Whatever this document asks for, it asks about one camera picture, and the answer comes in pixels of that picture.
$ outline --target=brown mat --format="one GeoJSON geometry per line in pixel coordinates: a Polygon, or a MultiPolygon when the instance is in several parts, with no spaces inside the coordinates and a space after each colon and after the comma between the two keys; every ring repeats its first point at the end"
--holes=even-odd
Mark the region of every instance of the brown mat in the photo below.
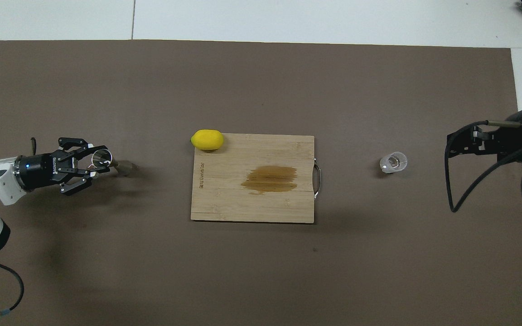
{"type": "MultiPolygon", "coordinates": [[[[442,163],[446,134],[515,111],[509,49],[0,42],[0,158],[71,136],[143,168],[0,204],[27,287],[0,325],[522,325],[521,167],[455,215],[442,163]],[[203,128],[315,136],[315,224],[191,221],[203,128]]],[[[455,196],[493,161],[454,159],[455,196]]],[[[16,288],[0,272],[0,308],[16,288]]]]}

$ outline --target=lemon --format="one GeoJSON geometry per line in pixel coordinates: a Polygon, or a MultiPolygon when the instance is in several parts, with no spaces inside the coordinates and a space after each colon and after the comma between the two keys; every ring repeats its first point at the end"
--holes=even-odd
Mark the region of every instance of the lemon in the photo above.
{"type": "Polygon", "coordinates": [[[219,130],[201,129],[193,134],[190,142],[199,150],[216,150],[223,146],[224,137],[219,130]]]}

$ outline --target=brown stain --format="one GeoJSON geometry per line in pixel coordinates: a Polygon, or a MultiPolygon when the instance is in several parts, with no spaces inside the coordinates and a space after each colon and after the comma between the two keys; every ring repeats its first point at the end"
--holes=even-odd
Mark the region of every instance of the brown stain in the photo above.
{"type": "Polygon", "coordinates": [[[266,165],[252,170],[249,175],[247,175],[247,180],[241,183],[241,186],[259,192],[250,192],[250,194],[288,192],[297,188],[297,184],[293,183],[296,177],[296,168],[266,165]]]}

